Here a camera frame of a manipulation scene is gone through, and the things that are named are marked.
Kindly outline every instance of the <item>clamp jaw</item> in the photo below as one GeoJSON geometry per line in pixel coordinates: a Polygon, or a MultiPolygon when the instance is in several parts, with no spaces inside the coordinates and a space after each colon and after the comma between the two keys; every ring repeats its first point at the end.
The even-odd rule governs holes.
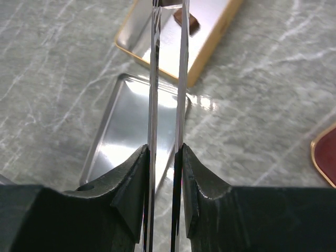
{"type": "Polygon", "coordinates": [[[0,186],[0,251],[134,251],[148,162],[144,145],[75,191],[0,186]]]}
{"type": "Polygon", "coordinates": [[[183,197],[193,252],[336,251],[333,188],[232,186],[184,144],[183,197]]]}

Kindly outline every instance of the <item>gold-rimmed tray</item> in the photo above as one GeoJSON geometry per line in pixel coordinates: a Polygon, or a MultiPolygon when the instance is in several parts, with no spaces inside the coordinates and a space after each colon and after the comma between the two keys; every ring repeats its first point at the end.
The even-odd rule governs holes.
{"type": "MultiPolygon", "coordinates": [[[[194,86],[242,2],[243,0],[190,1],[190,13],[200,25],[189,40],[188,87],[194,86]]],[[[148,0],[135,0],[115,38],[118,48],[147,67],[151,53],[151,3],[148,0]]],[[[181,27],[174,20],[175,11],[162,9],[159,69],[162,76],[177,83],[181,27]]]]}
{"type": "Polygon", "coordinates": [[[310,144],[316,169],[336,188],[336,123],[320,133],[310,144]]]}

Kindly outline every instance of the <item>brown chocolate piece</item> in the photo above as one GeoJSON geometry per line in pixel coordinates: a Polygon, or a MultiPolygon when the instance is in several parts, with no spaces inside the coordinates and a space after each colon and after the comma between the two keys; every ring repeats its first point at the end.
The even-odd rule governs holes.
{"type": "MultiPolygon", "coordinates": [[[[174,13],[174,19],[175,21],[182,26],[182,9],[178,9],[175,13],[174,13]]],[[[197,21],[197,19],[189,14],[189,32],[190,34],[194,34],[198,29],[199,29],[200,25],[199,22],[197,21]]]]}

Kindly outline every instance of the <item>gray marble surface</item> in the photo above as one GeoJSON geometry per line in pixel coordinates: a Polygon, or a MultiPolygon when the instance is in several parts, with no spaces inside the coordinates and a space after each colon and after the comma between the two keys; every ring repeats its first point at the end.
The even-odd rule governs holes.
{"type": "MultiPolygon", "coordinates": [[[[113,43],[131,3],[0,0],[2,175],[78,186],[117,76],[148,74],[113,43]]],[[[336,121],[335,13],[333,0],[243,3],[190,90],[186,121],[185,142],[227,182],[328,186],[309,145],[336,121]]],[[[169,249],[172,174],[156,198],[154,251],[169,249]]],[[[181,247],[190,251],[184,227],[181,247]]]]}

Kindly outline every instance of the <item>metal tray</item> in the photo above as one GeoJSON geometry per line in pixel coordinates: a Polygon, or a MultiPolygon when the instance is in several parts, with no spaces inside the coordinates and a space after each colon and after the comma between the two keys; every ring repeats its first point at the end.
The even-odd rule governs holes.
{"type": "MultiPolygon", "coordinates": [[[[190,1],[190,13],[198,20],[200,27],[189,40],[188,87],[194,85],[242,2],[190,1]]],[[[149,0],[136,0],[115,38],[117,47],[146,66],[149,66],[151,53],[151,3],[149,0]]],[[[175,11],[162,9],[159,69],[161,74],[177,81],[181,27],[174,20],[175,11]]]]}
{"type": "Polygon", "coordinates": [[[0,185],[14,185],[14,183],[0,174],[0,185]]]}
{"type": "MultiPolygon", "coordinates": [[[[120,75],[85,161],[80,185],[104,175],[147,143],[148,106],[148,80],[120,75]]],[[[155,189],[174,147],[176,107],[177,88],[159,83],[155,189]]]]}

